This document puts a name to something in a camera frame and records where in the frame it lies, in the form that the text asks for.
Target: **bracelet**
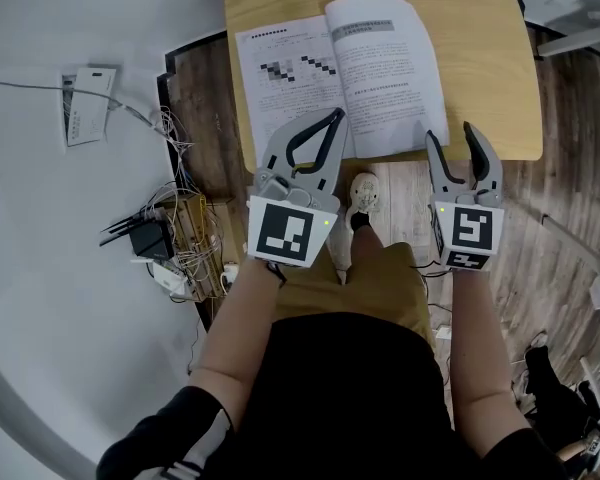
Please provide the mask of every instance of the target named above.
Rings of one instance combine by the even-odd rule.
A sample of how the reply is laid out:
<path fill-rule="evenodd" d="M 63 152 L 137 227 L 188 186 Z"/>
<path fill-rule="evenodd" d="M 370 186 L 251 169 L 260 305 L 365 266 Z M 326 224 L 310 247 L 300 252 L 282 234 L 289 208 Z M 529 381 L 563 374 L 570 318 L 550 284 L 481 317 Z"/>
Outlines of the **bracelet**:
<path fill-rule="evenodd" d="M 274 276 L 280 279 L 280 288 L 284 286 L 287 282 L 287 278 L 284 277 L 284 274 L 280 270 L 280 265 L 278 265 L 275 261 L 266 261 L 264 263 L 266 269 L 271 272 Z"/>

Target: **khaki pants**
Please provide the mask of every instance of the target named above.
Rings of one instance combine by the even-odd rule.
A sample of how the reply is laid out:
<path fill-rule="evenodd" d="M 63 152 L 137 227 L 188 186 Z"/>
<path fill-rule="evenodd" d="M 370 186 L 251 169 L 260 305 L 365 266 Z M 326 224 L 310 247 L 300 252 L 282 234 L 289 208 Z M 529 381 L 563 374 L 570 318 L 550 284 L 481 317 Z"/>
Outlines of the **khaki pants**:
<path fill-rule="evenodd" d="M 284 268 L 287 283 L 278 295 L 276 320 L 360 313 L 411 329 L 433 347 L 424 285 L 414 265 L 409 244 L 393 244 L 351 265 L 343 285 L 323 246 L 311 268 Z"/>

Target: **wooden table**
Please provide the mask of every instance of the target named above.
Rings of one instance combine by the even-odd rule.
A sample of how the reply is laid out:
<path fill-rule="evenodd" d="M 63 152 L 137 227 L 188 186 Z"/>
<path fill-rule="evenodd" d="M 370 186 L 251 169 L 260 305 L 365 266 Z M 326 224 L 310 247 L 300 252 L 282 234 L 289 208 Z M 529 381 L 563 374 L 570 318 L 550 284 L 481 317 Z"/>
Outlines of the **wooden table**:
<path fill-rule="evenodd" d="M 324 14 L 332 0 L 225 0 L 233 87 L 245 165 L 256 169 L 236 32 Z M 538 82 L 516 0 L 406 0 L 417 10 L 435 47 L 451 144 L 449 159 L 469 158 L 462 122 L 470 121 L 502 160 L 542 155 Z M 423 159 L 423 151 L 391 157 Z"/>

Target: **black shirt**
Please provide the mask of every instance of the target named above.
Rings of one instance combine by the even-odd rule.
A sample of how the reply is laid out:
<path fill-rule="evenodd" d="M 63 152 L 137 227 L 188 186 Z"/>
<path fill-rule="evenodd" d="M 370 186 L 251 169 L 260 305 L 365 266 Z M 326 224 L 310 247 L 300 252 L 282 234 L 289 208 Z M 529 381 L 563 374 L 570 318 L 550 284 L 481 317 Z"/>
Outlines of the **black shirt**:
<path fill-rule="evenodd" d="M 143 471 L 142 478 L 566 478 L 530 429 L 478 460 L 451 428 L 428 343 L 351 313 L 273 325 L 239 432 L 214 397 L 187 387 L 107 451 L 98 478 Z"/>

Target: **book page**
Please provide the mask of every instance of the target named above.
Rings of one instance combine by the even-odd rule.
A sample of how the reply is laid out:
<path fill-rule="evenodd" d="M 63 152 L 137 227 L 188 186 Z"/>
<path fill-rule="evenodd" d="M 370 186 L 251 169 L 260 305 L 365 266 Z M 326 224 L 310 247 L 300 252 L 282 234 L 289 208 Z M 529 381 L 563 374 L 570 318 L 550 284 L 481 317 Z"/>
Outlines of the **book page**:
<path fill-rule="evenodd" d="M 425 147 L 431 129 L 449 144 L 433 45 L 404 0 L 336 0 L 326 7 L 356 154 Z"/>
<path fill-rule="evenodd" d="M 279 23 L 236 34 L 258 167 L 273 133 L 302 114 L 341 107 L 342 84 L 324 16 Z M 324 136 L 316 134 L 321 142 Z M 315 160 L 314 139 L 294 153 L 296 162 Z M 351 133 L 345 158 L 355 156 Z"/>

